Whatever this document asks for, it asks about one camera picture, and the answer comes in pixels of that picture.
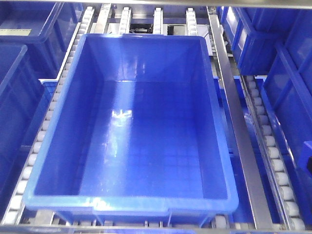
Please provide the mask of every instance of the blue plastic crate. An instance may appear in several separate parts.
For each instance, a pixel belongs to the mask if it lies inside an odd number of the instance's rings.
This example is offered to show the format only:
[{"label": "blue plastic crate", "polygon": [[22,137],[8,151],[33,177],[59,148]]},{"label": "blue plastic crate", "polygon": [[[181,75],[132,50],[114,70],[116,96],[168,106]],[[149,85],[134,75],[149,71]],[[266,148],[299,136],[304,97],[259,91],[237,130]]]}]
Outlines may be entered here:
[{"label": "blue plastic crate", "polygon": [[40,103],[38,105],[38,108],[36,109],[36,112],[34,114],[34,117],[31,121],[31,124],[24,135],[24,139],[22,142],[23,146],[31,146],[34,142],[34,139],[37,135],[37,132],[39,130],[39,127],[43,121],[43,118],[46,114],[47,108],[50,104],[51,98],[54,94],[55,88],[57,86],[57,81],[45,81],[42,83],[44,87],[44,93],[42,95],[42,98],[40,100]]},{"label": "blue plastic crate", "polygon": [[285,40],[298,10],[220,7],[220,22],[242,75],[266,75],[274,61],[274,44]]},{"label": "blue plastic crate", "polygon": [[0,41],[27,44],[37,76],[56,78],[81,13],[81,3],[0,2]]},{"label": "blue plastic crate", "polygon": [[278,56],[264,83],[262,96],[269,111],[276,115],[276,126],[282,128],[297,160],[303,142],[312,140],[312,96],[287,49],[281,43],[276,48]]},{"label": "blue plastic crate", "polygon": [[23,200],[70,222],[200,226],[234,211],[205,40],[84,35]]},{"label": "blue plastic crate", "polygon": [[6,188],[12,186],[10,174],[16,171],[16,157],[43,87],[33,75],[26,45],[0,44],[0,55],[0,204],[3,204]]}]

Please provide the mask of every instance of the metal bar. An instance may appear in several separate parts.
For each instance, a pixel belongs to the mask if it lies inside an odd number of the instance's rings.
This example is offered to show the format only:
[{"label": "metal bar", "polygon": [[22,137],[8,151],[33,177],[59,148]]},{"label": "metal bar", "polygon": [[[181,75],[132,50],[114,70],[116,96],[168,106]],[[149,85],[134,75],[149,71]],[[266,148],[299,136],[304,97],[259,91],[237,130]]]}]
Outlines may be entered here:
[{"label": "metal bar", "polygon": [[[110,0],[41,0],[65,2],[111,3]],[[115,0],[115,4],[152,4],[152,5],[187,5],[187,6],[242,6],[268,8],[312,9],[311,0]]]},{"label": "metal bar", "polygon": [[[246,225],[234,224],[237,228],[229,229],[212,229],[212,228],[179,228],[178,231],[184,230],[184,233],[194,233],[194,234],[311,234],[311,231],[300,231],[294,232],[289,230],[254,230]],[[24,233],[24,234],[38,234],[38,233],[147,233],[159,231],[159,233],[176,233],[176,228],[167,228],[167,227],[144,227],[142,224],[141,227],[123,227],[123,226],[66,226],[66,225],[28,225],[20,224],[16,226],[0,226],[0,232],[4,233]]]},{"label": "metal bar", "polygon": [[256,229],[271,229],[273,228],[271,214],[263,190],[244,114],[240,105],[230,61],[226,53],[219,20],[217,15],[210,15],[209,13],[208,15],[220,68],[220,78],[229,106],[230,118],[237,145],[237,149],[234,147],[234,150],[236,154],[238,153],[240,156],[254,224]]},{"label": "metal bar", "polygon": [[153,34],[163,34],[163,12],[160,7],[154,12]]},{"label": "metal bar", "polygon": [[94,33],[106,33],[108,29],[108,16],[111,11],[111,4],[102,4],[101,10],[99,12],[98,18],[97,18],[97,24],[94,29]]},{"label": "metal bar", "polygon": [[124,7],[122,10],[118,34],[129,33],[131,21],[131,8]]}]

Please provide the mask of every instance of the metal rail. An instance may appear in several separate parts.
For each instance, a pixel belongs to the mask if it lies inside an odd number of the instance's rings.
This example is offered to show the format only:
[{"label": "metal rail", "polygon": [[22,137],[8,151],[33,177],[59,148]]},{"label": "metal rail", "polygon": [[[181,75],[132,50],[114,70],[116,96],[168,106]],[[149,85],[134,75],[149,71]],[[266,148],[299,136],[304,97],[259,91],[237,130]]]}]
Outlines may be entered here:
[{"label": "metal rail", "polygon": [[[197,5],[199,2],[205,2],[205,1],[192,1],[188,2],[185,0],[179,1],[179,5]],[[223,2],[226,2],[224,0],[220,1],[210,1],[208,2],[214,2],[216,5],[216,2],[218,5],[222,4]],[[232,4],[235,4],[235,2],[240,2],[239,0],[228,0],[227,2],[231,2]],[[152,3],[154,4],[153,0],[148,0],[142,2],[141,0],[131,0],[127,1],[127,3]],[[164,2],[164,4],[174,4],[174,1],[170,2]],[[114,8],[113,4],[103,4],[101,7],[101,11],[98,16],[97,24],[95,25],[95,31],[96,33],[105,33],[107,32],[108,28],[108,22],[110,17],[111,9]],[[120,28],[121,30],[119,33],[127,33],[129,32],[130,27],[130,20],[132,15],[132,8],[122,8],[123,11],[123,26]],[[161,14],[159,15],[159,9],[155,10],[154,14],[154,22],[159,22],[162,25],[163,20],[163,12],[164,8],[161,9]],[[190,8],[185,7],[185,9],[188,9],[187,13],[192,12]],[[53,108],[55,106],[55,103],[58,99],[58,96],[61,91],[61,87],[66,79],[67,72],[70,67],[70,63],[72,61],[73,55],[75,53],[75,50],[77,48],[77,43],[81,37],[82,34],[86,33],[90,30],[92,25],[92,16],[94,13],[94,9],[92,8],[91,14],[86,14],[83,17],[83,22],[79,23],[74,35],[77,34],[77,36],[73,36],[73,39],[71,41],[71,44],[69,46],[69,49],[66,53],[66,56],[64,58],[63,65],[61,67],[61,70],[58,74],[58,87],[55,92],[55,95],[53,96],[53,100],[50,105],[50,109],[47,112],[46,119],[41,127],[41,131],[39,132],[37,139],[34,143],[33,149],[36,151],[39,150],[40,142],[43,140],[44,133],[42,130],[47,128],[48,122],[47,120],[51,119],[51,115],[53,113]],[[35,158],[33,158],[34,154],[30,154],[25,167],[23,169],[23,172],[21,174],[21,178],[19,179],[19,182],[17,184],[17,187],[13,193],[11,202],[8,206],[8,210],[6,212],[6,215],[4,219],[2,220],[2,225],[0,225],[0,232],[5,233],[16,233],[16,232],[23,232],[23,233],[124,233],[126,230],[135,230],[135,232],[146,232],[147,230],[152,229],[158,229],[161,228],[162,233],[172,233],[175,229],[184,229],[186,233],[192,232],[196,234],[229,234],[233,232],[237,232],[239,230],[240,234],[243,233],[267,233],[267,234],[273,234],[276,233],[276,230],[280,229],[279,224],[272,224],[271,215],[268,209],[268,204],[265,199],[265,194],[263,191],[260,175],[258,172],[258,168],[255,162],[254,158],[254,152],[251,147],[250,138],[248,135],[247,127],[245,124],[245,119],[243,117],[243,113],[240,106],[240,101],[238,98],[236,86],[234,84],[233,75],[231,73],[231,66],[227,57],[227,54],[225,52],[223,37],[221,35],[221,29],[219,27],[218,19],[216,15],[209,15],[210,24],[212,27],[212,33],[214,38],[214,44],[216,48],[216,55],[218,58],[218,64],[220,67],[220,73],[222,82],[224,85],[225,93],[227,96],[227,102],[230,109],[230,118],[233,123],[234,127],[234,133],[235,133],[235,139],[237,143],[237,151],[236,153],[240,155],[241,162],[242,162],[242,168],[244,171],[244,177],[246,181],[246,187],[248,189],[250,204],[253,212],[253,218],[254,218],[254,224],[247,224],[247,223],[229,223],[226,216],[223,215],[217,215],[216,218],[212,221],[211,227],[209,228],[197,228],[194,225],[175,225],[173,228],[165,228],[163,227],[162,222],[155,222],[155,223],[149,223],[146,221],[145,223],[142,223],[140,227],[132,226],[132,224],[125,224],[125,226],[114,226],[111,222],[105,222],[104,226],[97,226],[97,222],[95,221],[76,221],[72,225],[69,223],[62,223],[60,222],[60,219],[54,215],[53,211],[47,211],[47,210],[40,210],[37,211],[35,218],[30,218],[30,224],[24,224],[20,222],[20,219],[23,215],[24,206],[22,202],[19,200],[19,198],[22,195],[22,189],[25,186],[25,183],[27,183],[27,176],[29,177],[29,173],[31,172],[31,168],[29,166],[33,165]],[[193,18],[186,17],[186,22],[188,25],[193,23]],[[14,207],[14,204],[18,204],[21,207]],[[279,231],[279,233],[292,233],[291,231]],[[309,231],[301,231],[301,233],[311,233]]]},{"label": "metal rail", "polygon": [[240,156],[243,168],[245,183],[248,191],[250,205],[253,213],[253,220],[256,229],[273,228],[271,214],[266,201],[264,189],[255,160],[253,147],[249,137],[244,114],[240,105],[236,84],[232,75],[229,58],[226,53],[221,27],[217,15],[209,14],[211,31],[216,49],[216,56],[220,68],[220,78],[223,83],[234,137],[237,148],[236,154]]},{"label": "metal rail", "polygon": [[293,194],[292,183],[288,177],[283,156],[270,126],[263,101],[254,77],[241,77],[245,100],[252,116],[254,130],[260,146],[261,155],[266,167],[267,175],[274,195],[281,220],[285,228],[290,230],[304,230],[305,226],[300,218],[299,208]]},{"label": "metal rail", "polygon": [[[66,2],[111,3],[109,0],[41,0]],[[116,0],[121,4],[186,5],[186,6],[242,6],[269,8],[312,9],[311,0]]]}]

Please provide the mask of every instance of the empty crate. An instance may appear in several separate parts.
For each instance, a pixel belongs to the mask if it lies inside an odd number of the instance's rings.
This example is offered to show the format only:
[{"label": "empty crate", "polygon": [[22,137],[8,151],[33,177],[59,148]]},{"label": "empty crate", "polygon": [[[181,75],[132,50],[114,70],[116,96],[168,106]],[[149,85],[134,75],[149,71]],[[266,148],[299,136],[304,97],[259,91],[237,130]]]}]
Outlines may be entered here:
[{"label": "empty crate", "polygon": [[[0,44],[0,204],[8,199],[24,135],[43,93],[25,45]],[[0,216],[5,207],[0,206]]]},{"label": "empty crate", "polygon": [[84,35],[24,202],[102,223],[231,213],[219,111],[203,38]]},{"label": "empty crate", "polygon": [[80,3],[0,2],[0,41],[27,44],[39,78],[56,78],[80,15]]},{"label": "empty crate", "polygon": [[286,40],[298,10],[219,7],[220,22],[242,75],[266,75],[274,61],[274,44]]}]

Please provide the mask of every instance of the metal guide rail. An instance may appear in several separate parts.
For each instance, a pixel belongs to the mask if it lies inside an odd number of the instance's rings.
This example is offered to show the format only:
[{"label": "metal guide rail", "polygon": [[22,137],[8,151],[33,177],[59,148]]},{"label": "metal guide rail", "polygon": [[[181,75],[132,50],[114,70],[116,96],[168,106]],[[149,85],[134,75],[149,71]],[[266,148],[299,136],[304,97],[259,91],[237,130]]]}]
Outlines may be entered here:
[{"label": "metal guide rail", "polygon": [[[112,4],[107,3],[103,4],[98,18],[97,23],[94,28],[94,33],[106,33],[108,30],[109,24],[109,15],[112,11]],[[154,8],[154,27],[153,34],[164,34],[164,14],[162,8]],[[186,33],[189,36],[196,36],[197,23],[195,9],[194,8],[185,8],[184,11],[185,22],[186,22]],[[88,7],[83,15],[81,23],[77,25],[77,28],[72,37],[71,43],[68,47],[68,51],[65,55],[62,67],[58,74],[57,80],[58,85],[46,117],[40,127],[40,130],[37,134],[36,140],[31,149],[31,153],[28,156],[28,159],[25,163],[25,166],[22,170],[16,188],[11,197],[10,203],[5,212],[4,218],[0,225],[0,232],[24,232],[24,233],[99,233],[99,232],[120,232],[121,230],[125,232],[127,229],[133,229],[138,232],[143,232],[148,229],[159,229],[161,228],[162,233],[169,232],[173,230],[170,225],[164,224],[162,222],[149,222],[148,220],[142,224],[129,224],[129,223],[113,223],[111,221],[105,221],[103,226],[100,226],[97,220],[77,220],[73,224],[66,223],[58,218],[53,211],[49,210],[39,210],[36,212],[33,217],[25,217],[25,206],[22,202],[22,195],[25,190],[27,180],[32,171],[32,167],[35,163],[37,154],[41,147],[41,143],[45,136],[46,130],[49,126],[55,105],[60,96],[64,81],[68,74],[73,56],[77,49],[77,44],[81,36],[90,31],[93,18],[95,14],[95,9],[93,7]],[[120,24],[118,29],[118,34],[129,33],[131,17],[133,15],[133,10],[131,7],[125,6],[122,9],[122,14],[120,17]],[[206,227],[198,228],[196,225],[175,225],[174,229],[184,229],[188,233],[188,230],[192,233],[230,233],[233,231],[239,230],[240,233],[276,233],[277,230],[287,229],[287,230],[302,230],[304,229],[304,224],[300,218],[298,206],[296,204],[295,198],[289,189],[292,189],[290,180],[288,179],[286,169],[275,170],[274,176],[271,176],[271,184],[274,195],[276,196],[277,201],[280,201],[279,207],[281,208],[282,220],[284,221],[281,226],[280,224],[273,224],[270,216],[270,211],[268,209],[268,204],[264,195],[261,178],[258,173],[258,168],[256,161],[254,159],[253,149],[251,147],[250,139],[248,136],[247,128],[244,123],[244,117],[241,111],[240,102],[237,95],[237,90],[234,83],[233,75],[231,73],[231,68],[229,67],[228,57],[225,53],[224,41],[219,27],[219,22],[217,16],[213,13],[208,14],[209,21],[211,26],[211,31],[214,39],[214,46],[216,50],[217,63],[219,66],[219,71],[221,74],[221,79],[223,81],[224,90],[227,97],[227,104],[230,109],[230,118],[233,123],[233,128],[235,131],[236,144],[237,144],[237,153],[241,158],[242,168],[244,170],[244,176],[246,180],[246,187],[248,189],[249,202],[253,212],[254,223],[230,223],[227,216],[217,215],[215,219]],[[262,152],[265,159],[268,159],[272,155],[278,154],[278,146],[270,142],[272,136],[272,131],[270,130],[267,122],[263,124],[263,117],[259,117],[256,114],[259,109],[257,103],[259,99],[256,99],[254,96],[253,89],[256,89],[254,86],[254,80],[251,78],[242,78],[242,85],[245,90],[246,100],[250,104],[252,117],[254,118],[256,131],[260,131],[258,134],[259,145],[266,145],[265,151]],[[279,156],[275,158],[271,157],[272,160],[268,163],[268,168],[279,167],[283,162]]]},{"label": "metal guide rail", "polygon": [[241,83],[280,217],[287,229],[304,230],[305,225],[300,218],[283,156],[274,138],[255,79],[253,76],[241,77]]}]

